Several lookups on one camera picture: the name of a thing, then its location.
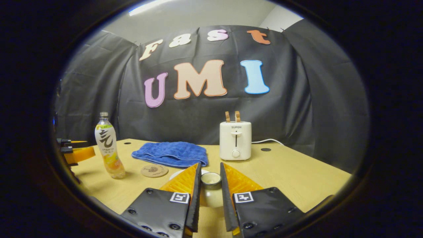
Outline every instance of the folded towel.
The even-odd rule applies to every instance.
[[[206,149],[188,142],[145,143],[132,157],[176,168],[188,168],[196,163],[207,166]]]

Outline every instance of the coaster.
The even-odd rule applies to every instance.
[[[157,178],[166,175],[169,169],[158,164],[147,165],[141,170],[141,174],[150,178]]]

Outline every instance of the wooden table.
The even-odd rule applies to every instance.
[[[149,178],[141,169],[151,163],[134,159],[131,153],[147,141],[125,139],[118,141],[118,155],[124,164],[126,177],[112,179],[106,172],[100,151],[94,146],[95,157],[79,162],[71,169],[82,181],[88,195],[96,197],[118,214],[148,187],[160,188],[180,169],[169,168],[167,175]],[[347,182],[350,174],[311,158],[278,143],[253,144],[251,158],[246,161],[223,161],[218,145],[202,145],[207,149],[209,172],[220,173],[220,162],[225,162],[245,174],[263,188],[278,187],[301,211],[307,212],[337,191]],[[194,238],[232,237],[226,232],[223,208],[200,207],[199,231]]]

